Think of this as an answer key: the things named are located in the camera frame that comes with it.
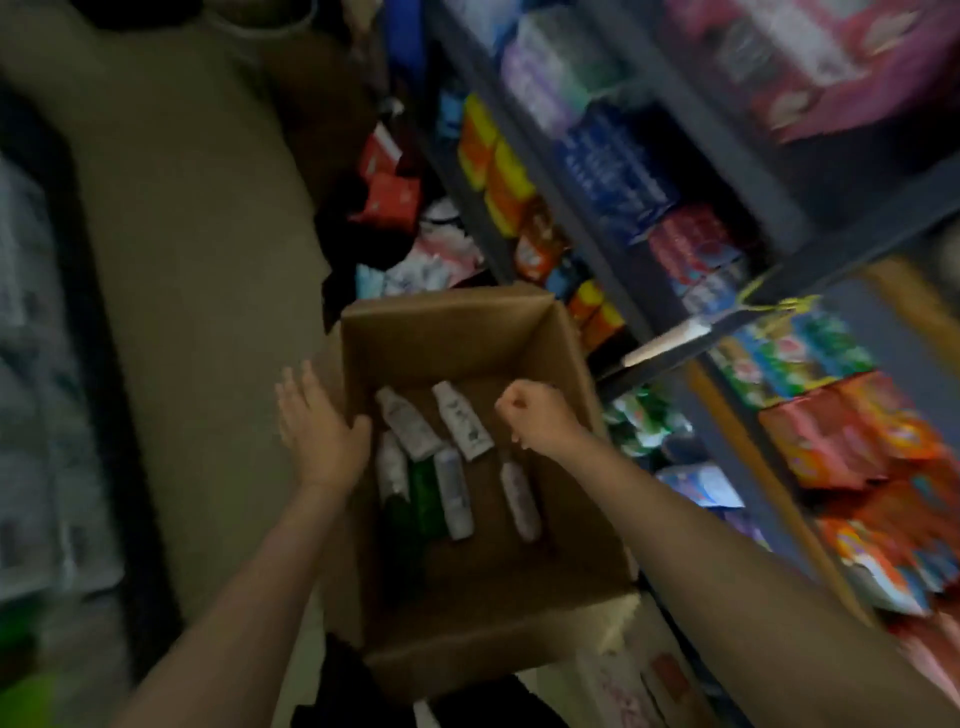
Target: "floor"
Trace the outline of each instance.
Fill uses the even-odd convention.
[[[105,35],[66,5],[10,2],[0,69],[72,145],[169,568],[195,619],[287,498],[272,385],[324,342],[313,207],[272,107],[238,72],[242,49],[204,27]],[[275,726],[309,702],[322,658],[311,604]],[[575,691],[562,670],[527,679],[561,703]]]

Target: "hand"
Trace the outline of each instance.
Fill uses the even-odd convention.
[[[500,395],[497,413],[514,431],[514,442],[556,460],[588,434],[559,389],[518,379]]]
[[[280,435],[293,453],[303,490],[333,490],[345,496],[370,461],[371,419],[361,415],[348,427],[310,362],[304,361],[302,368],[300,384],[287,367],[276,386]]]

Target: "forearm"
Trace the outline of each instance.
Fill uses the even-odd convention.
[[[114,728],[270,725],[324,536],[345,498],[343,489],[299,493],[209,612],[150,673]]]
[[[561,465],[755,723],[955,723],[955,709],[886,636],[606,443],[585,436]]]

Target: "yellow string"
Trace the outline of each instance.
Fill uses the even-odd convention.
[[[739,304],[740,308],[746,311],[794,311],[796,313],[806,313],[813,305],[817,303],[817,300],[820,296],[803,296],[798,299],[782,299],[778,303],[773,305],[750,305],[746,302],[750,296],[752,296],[760,285],[767,280],[767,277],[770,275],[770,271],[764,273],[762,276],[758,276],[753,279],[746,288],[744,288],[736,296],[736,302]]]

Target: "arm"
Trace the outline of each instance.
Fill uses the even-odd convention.
[[[960,724],[889,638],[593,437],[560,392],[515,382],[497,411],[515,440],[581,483],[756,725]]]
[[[147,676],[114,728],[270,725],[324,537],[370,459],[371,422],[347,427],[308,363],[276,386],[300,487],[250,562]]]

